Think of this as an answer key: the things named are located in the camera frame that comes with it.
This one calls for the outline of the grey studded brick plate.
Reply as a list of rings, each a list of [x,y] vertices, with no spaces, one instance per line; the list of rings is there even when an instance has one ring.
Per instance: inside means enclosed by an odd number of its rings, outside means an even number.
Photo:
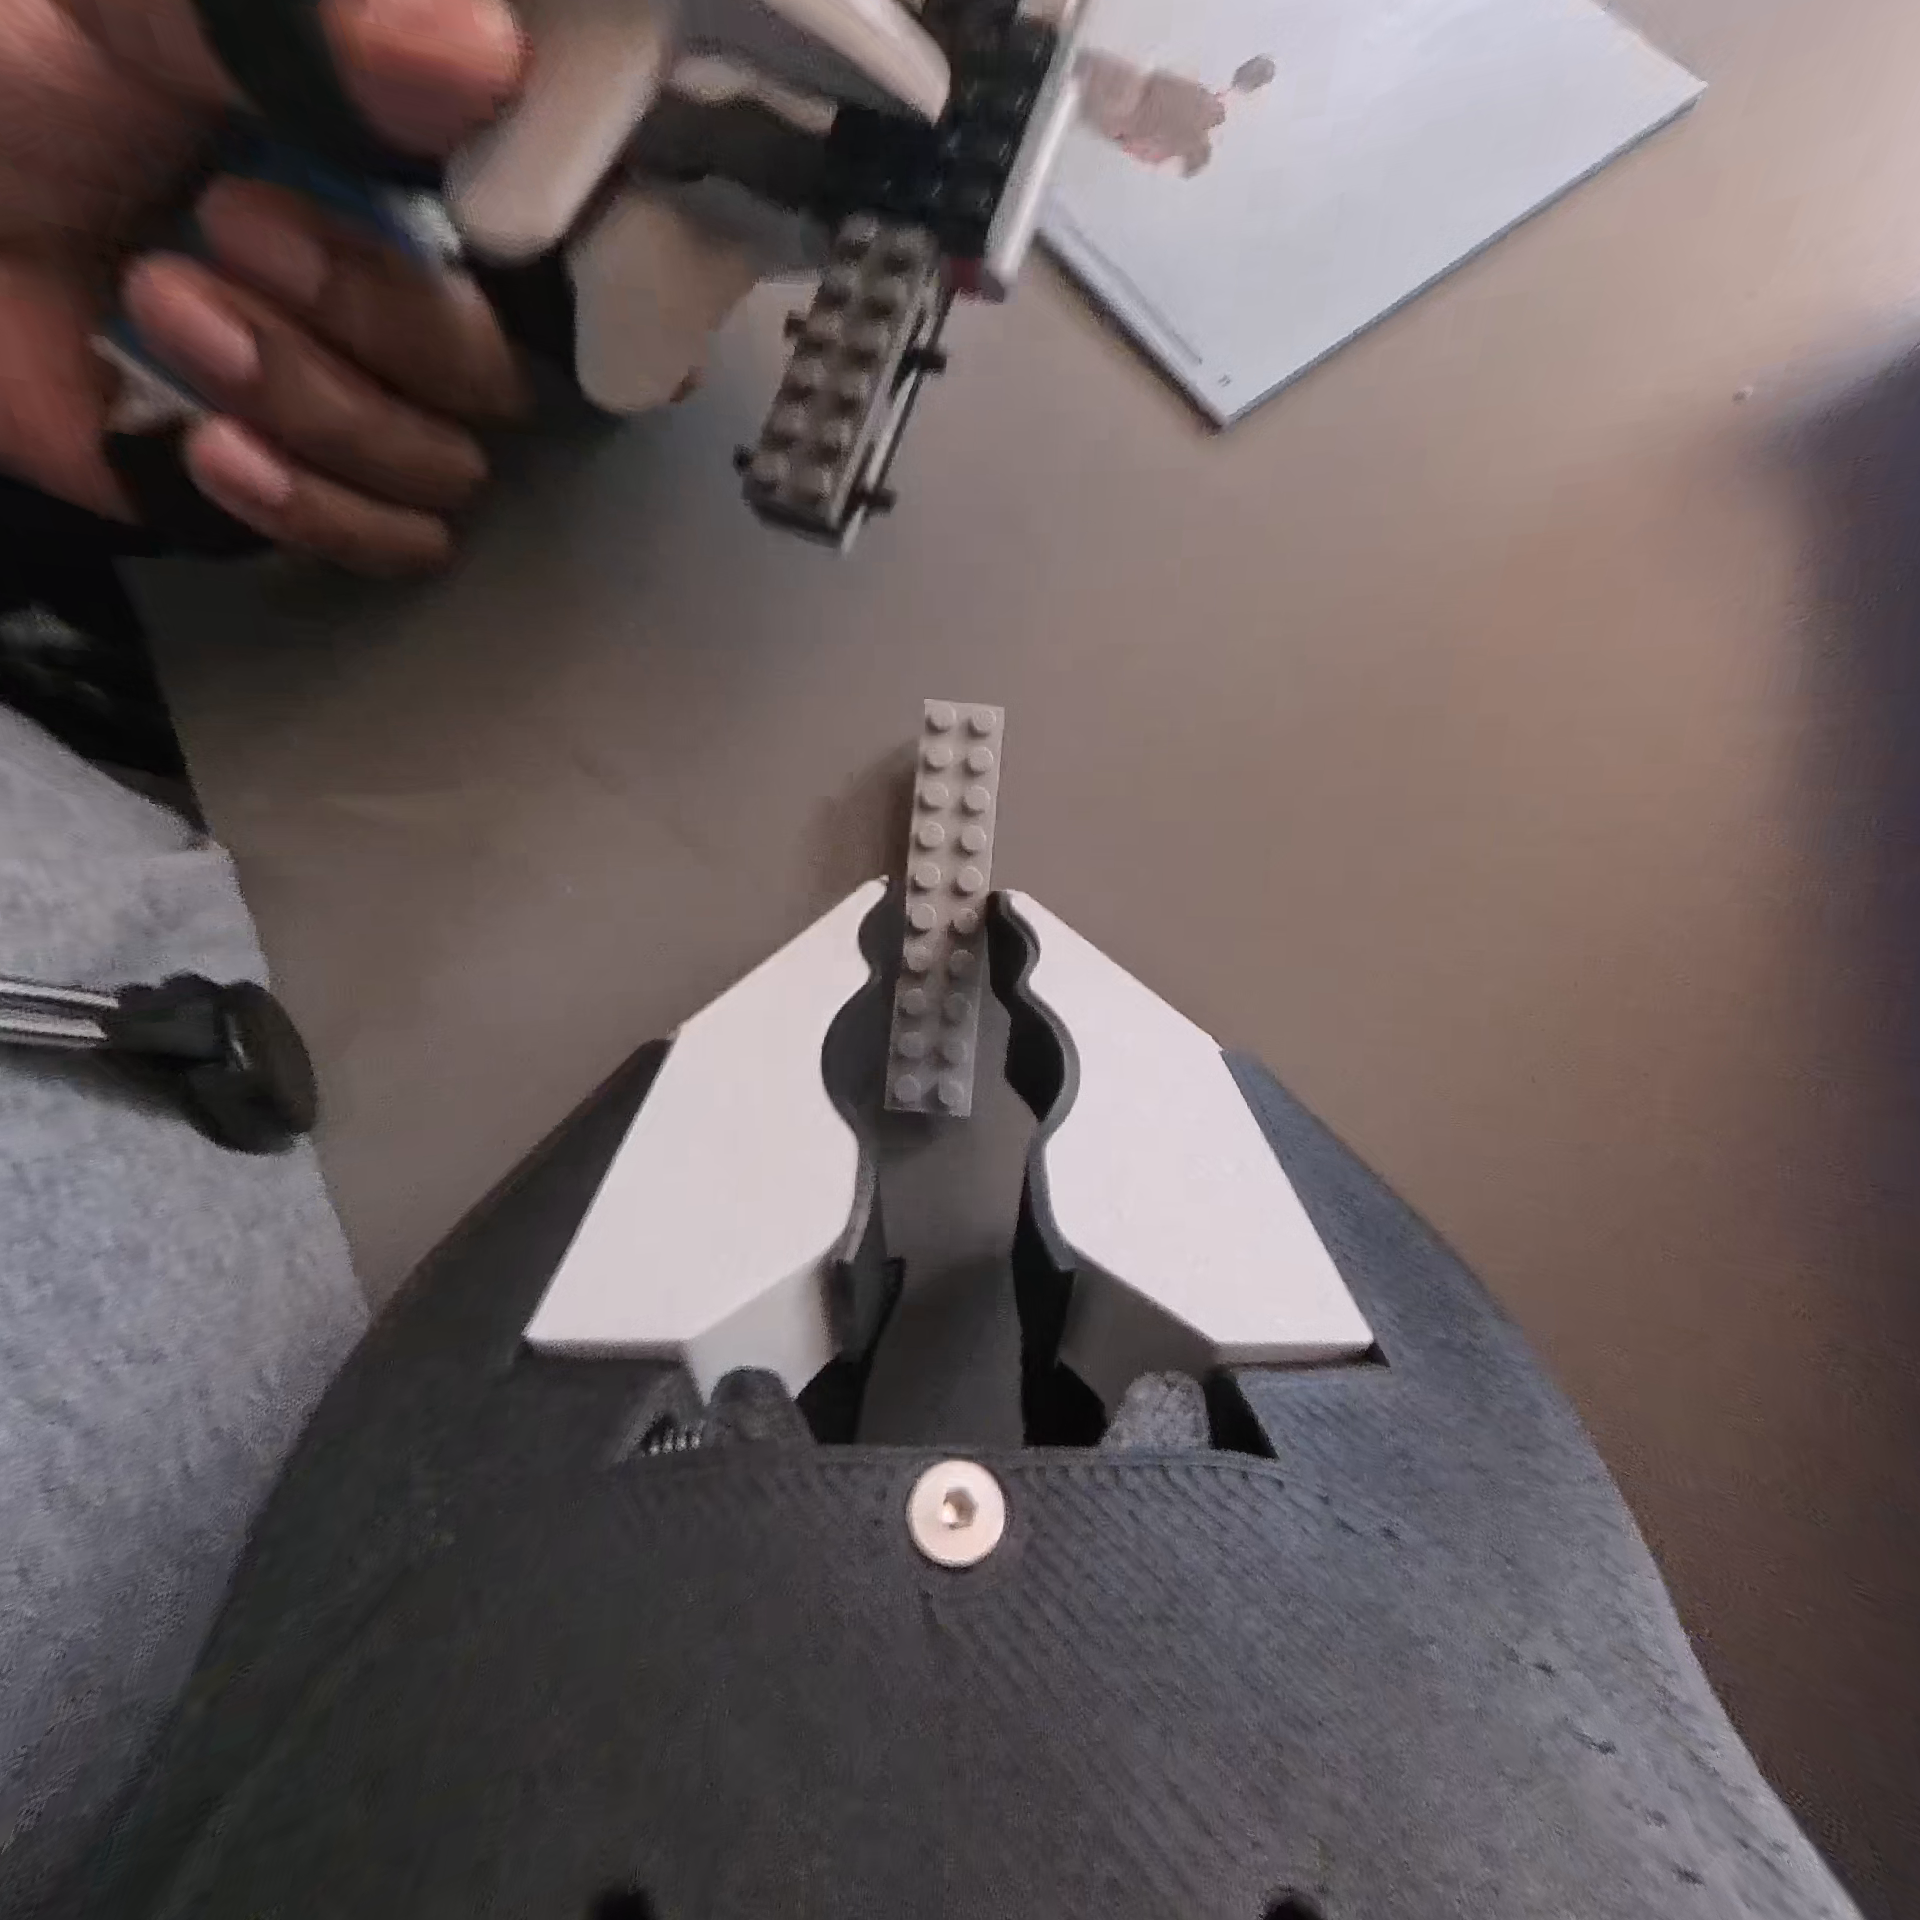
[[[1001,766],[998,706],[924,701],[886,1037],[890,1114],[964,1120],[974,1112]]]

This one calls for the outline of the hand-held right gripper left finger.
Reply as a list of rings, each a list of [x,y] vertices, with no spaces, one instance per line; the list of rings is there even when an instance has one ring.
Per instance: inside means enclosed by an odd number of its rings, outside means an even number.
[[[853,1347],[834,1270],[874,1200],[828,1091],[833,1022],[870,982],[864,880],[669,1037],[521,1337],[564,1361],[817,1377]]]

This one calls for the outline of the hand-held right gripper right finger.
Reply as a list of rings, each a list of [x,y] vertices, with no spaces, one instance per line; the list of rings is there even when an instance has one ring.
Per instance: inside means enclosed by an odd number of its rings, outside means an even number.
[[[1041,1364],[1350,1363],[1377,1337],[1226,1049],[1104,952],[993,901],[1006,1082],[1033,1120],[1014,1267]]]

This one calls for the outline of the grey sweatshirt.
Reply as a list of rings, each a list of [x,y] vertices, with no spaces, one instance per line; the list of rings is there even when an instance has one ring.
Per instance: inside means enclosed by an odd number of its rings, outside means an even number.
[[[314,1144],[236,1155],[96,1061],[5,1048],[5,1915],[67,1906],[365,1326]]]

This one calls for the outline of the black jacket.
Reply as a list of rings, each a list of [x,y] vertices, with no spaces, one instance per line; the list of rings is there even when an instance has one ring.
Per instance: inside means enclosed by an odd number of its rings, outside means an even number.
[[[203,814],[124,561],[164,544],[120,518],[3,483],[3,699],[120,784]]]

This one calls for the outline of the pale blue instruction booklet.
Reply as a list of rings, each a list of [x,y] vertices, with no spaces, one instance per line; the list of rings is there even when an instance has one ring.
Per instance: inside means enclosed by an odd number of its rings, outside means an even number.
[[[1586,2],[1109,2],[1042,237],[1234,425],[1694,108]]]

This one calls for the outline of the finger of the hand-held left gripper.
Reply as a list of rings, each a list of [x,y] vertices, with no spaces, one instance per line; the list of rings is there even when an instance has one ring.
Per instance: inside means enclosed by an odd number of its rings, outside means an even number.
[[[782,90],[916,122],[937,122],[950,65],[910,5],[898,2],[680,2],[681,58]]]

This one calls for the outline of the toy brick assembly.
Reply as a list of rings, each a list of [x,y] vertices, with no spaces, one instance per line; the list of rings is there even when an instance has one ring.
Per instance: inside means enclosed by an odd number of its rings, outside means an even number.
[[[897,449],[924,381],[947,373],[953,305],[1004,302],[1037,237],[1078,98],[1083,12],[928,5],[950,73],[945,112],[834,115],[802,204],[826,227],[824,275],[785,322],[771,413],[736,449],[762,521],[844,552],[897,505]]]

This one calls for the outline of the person's left hand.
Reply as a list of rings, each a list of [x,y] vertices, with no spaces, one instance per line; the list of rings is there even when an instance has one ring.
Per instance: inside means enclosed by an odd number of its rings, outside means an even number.
[[[196,253],[138,250],[238,102],[190,5],[3,6],[5,477],[136,521],[91,344],[122,308],[208,406],[182,467],[213,507],[355,573],[434,569],[525,402],[516,350],[468,276],[268,182],[211,182]]]

